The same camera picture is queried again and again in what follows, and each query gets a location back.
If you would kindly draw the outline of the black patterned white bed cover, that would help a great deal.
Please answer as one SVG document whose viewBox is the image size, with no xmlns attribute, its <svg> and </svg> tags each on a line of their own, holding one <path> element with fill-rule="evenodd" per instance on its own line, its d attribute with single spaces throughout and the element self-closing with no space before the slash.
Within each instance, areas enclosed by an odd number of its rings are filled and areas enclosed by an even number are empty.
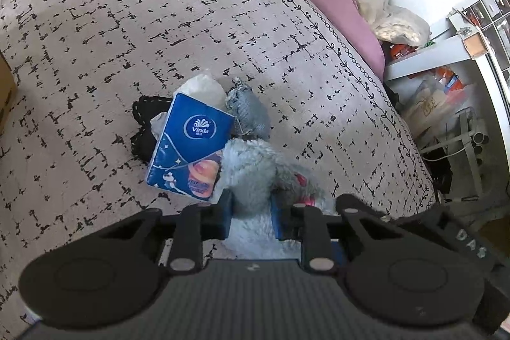
<svg viewBox="0 0 510 340">
<path fill-rule="evenodd" d="M 1 137 L 1 336 L 28 323 L 18 278 L 38 255 L 184 196 L 149 187 L 131 106 L 209 73 L 266 105 L 272 145 L 331 195 L 394 217 L 435 200 L 380 79 L 311 0 L 1 0 L 18 91 Z"/>
</svg>

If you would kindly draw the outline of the black lace fabric piece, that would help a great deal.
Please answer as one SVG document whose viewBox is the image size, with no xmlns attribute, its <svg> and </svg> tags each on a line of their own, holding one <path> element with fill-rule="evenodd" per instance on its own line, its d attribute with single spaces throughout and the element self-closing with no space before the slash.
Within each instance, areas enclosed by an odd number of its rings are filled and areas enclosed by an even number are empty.
<svg viewBox="0 0 510 340">
<path fill-rule="evenodd" d="M 148 164 L 155 150 L 157 139 L 152 134 L 150 121 L 170 109 L 171 97 L 141 96 L 132 104 L 132 115 L 139 129 L 130 138 L 131 153 L 143 163 Z"/>
</svg>

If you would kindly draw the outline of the open brown cardboard box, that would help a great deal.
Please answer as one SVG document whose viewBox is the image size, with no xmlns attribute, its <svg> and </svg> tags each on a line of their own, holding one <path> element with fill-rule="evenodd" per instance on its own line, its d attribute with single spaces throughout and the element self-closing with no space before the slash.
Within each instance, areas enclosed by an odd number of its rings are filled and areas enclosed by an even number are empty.
<svg viewBox="0 0 510 340">
<path fill-rule="evenodd" d="M 0 132 L 4 131 L 16 95 L 17 84 L 11 66 L 0 53 Z"/>
</svg>

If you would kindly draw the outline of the pink blanket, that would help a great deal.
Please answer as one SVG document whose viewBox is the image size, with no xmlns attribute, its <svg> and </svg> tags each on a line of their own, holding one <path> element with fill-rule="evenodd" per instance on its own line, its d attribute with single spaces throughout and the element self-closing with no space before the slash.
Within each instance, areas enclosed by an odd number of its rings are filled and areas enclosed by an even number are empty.
<svg viewBox="0 0 510 340">
<path fill-rule="evenodd" d="M 379 40 L 360 15 L 354 0 L 311 0 L 383 80 L 386 61 Z"/>
</svg>

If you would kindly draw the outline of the blue Vinda tissue pack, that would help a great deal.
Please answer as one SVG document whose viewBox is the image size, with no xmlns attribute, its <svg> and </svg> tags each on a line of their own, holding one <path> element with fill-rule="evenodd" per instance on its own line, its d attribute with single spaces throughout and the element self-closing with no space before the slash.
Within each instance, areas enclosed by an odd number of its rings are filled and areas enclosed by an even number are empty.
<svg viewBox="0 0 510 340">
<path fill-rule="evenodd" d="M 209 200 L 233 122 L 234 118 L 222 110 L 176 94 L 149 162 L 146 184 Z"/>
</svg>

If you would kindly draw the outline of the white desk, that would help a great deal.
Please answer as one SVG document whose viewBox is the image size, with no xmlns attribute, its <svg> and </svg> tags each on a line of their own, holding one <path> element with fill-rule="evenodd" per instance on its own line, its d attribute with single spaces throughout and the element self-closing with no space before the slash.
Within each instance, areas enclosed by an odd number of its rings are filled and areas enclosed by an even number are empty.
<svg viewBox="0 0 510 340">
<path fill-rule="evenodd" d="M 466 64 L 480 74 L 493 108 L 494 122 L 509 161 L 509 0 L 472 0 L 453 9 L 448 21 L 455 35 L 386 66 L 387 82 L 442 66 Z"/>
</svg>

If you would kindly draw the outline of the fluffy light blue plush toy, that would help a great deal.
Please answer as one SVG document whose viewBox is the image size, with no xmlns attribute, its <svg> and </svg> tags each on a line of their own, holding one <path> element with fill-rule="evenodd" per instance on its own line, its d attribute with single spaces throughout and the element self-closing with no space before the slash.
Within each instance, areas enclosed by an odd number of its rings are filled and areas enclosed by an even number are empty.
<svg viewBox="0 0 510 340">
<path fill-rule="evenodd" d="M 313 173 L 289 161 L 264 140 L 228 140 L 222 151 L 221 170 L 213 200 L 223 190 L 233 194 L 233 219 L 224 246 L 240 259 L 297 259 L 300 244 L 278 241 L 272 226 L 271 196 L 282 204 L 309 203 L 322 212 L 335 213 L 335 199 L 323 190 Z"/>
</svg>

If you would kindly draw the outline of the blue denim heart pillow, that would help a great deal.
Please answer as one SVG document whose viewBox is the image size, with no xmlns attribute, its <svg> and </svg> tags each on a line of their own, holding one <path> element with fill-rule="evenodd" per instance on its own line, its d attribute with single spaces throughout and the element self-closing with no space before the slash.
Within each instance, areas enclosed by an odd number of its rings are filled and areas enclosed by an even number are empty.
<svg viewBox="0 0 510 340">
<path fill-rule="evenodd" d="M 269 140 L 271 121 L 266 106 L 240 78 L 233 78 L 226 107 L 227 113 L 234 117 L 233 136 L 246 140 Z"/>
</svg>

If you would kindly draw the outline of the white soft pouch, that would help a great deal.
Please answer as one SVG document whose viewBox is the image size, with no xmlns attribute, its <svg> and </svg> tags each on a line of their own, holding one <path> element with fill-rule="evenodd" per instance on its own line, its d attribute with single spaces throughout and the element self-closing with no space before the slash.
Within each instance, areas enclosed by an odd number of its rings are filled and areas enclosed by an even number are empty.
<svg viewBox="0 0 510 340">
<path fill-rule="evenodd" d="M 182 93 L 193 99 L 204 102 L 205 104 L 225 111 L 227 93 L 221 84 L 214 79 L 209 69 L 201 71 L 198 75 L 188 78 L 174 93 L 176 96 Z"/>
</svg>

